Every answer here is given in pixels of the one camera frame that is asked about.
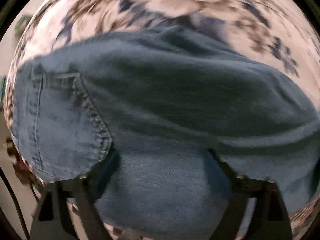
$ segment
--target blue jeans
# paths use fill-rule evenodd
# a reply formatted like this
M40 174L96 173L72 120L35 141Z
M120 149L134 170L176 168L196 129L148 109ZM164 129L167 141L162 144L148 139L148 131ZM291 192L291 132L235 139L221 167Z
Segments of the blue jeans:
M209 147L275 179L289 212L319 183L320 121L300 88L179 26L105 33L26 62L13 118L44 180L88 172L113 143L120 167L95 205L105 223L155 239L208 239L218 225L231 185Z

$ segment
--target jeans back pocket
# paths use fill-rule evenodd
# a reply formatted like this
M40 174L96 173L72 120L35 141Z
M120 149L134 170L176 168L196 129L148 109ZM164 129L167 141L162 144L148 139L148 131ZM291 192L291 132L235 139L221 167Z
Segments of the jeans back pocket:
M86 173L108 154L112 137L80 73L17 74L12 133L44 180Z

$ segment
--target black cable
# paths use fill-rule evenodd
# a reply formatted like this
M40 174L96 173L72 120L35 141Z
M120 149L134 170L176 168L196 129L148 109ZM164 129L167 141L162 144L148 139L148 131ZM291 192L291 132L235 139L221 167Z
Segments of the black cable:
M30 183L29 186L30 186L30 189L31 189L31 191L32 191L32 194L33 194L33 196L35 197L37 203L39 203L39 200L40 200L40 199L38 198L38 196L37 196L37 194L36 194L36 192L35 192L35 189L34 189L32 183Z
M0 167L0 177L3 180L5 186L7 187L8 191L10 193L10 196L11 196L11 198L13 200L13 203L14 203L14 205L16 207L16 210L17 210L17 213L18 213L18 216L19 216L19 220L20 220L23 232L24 232L24 234L26 236L26 239L30 240L30 234L29 234L29 231L27 229L26 222L25 222L25 220L23 218L23 214L22 214L18 199L17 199L16 195L14 194L14 191L13 191L13 189L12 189L12 187L11 187L11 185L10 185L10 183L9 183L7 177L5 176L5 174L4 174L4 172L3 172L1 167Z
M0 232L1 238L5 240L22 240L17 234L16 230L12 227L11 223L7 219L6 215L0 207Z

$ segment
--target patterned fabric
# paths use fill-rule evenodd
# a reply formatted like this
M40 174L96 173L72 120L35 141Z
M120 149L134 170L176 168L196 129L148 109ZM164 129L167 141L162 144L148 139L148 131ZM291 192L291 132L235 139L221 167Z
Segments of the patterned fabric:
M99 32L175 23L277 68L320 109L319 37L292 0L45 0L26 28L8 74L4 100L8 127L15 73L26 60ZM291 217L296 239L319 205L314 200Z

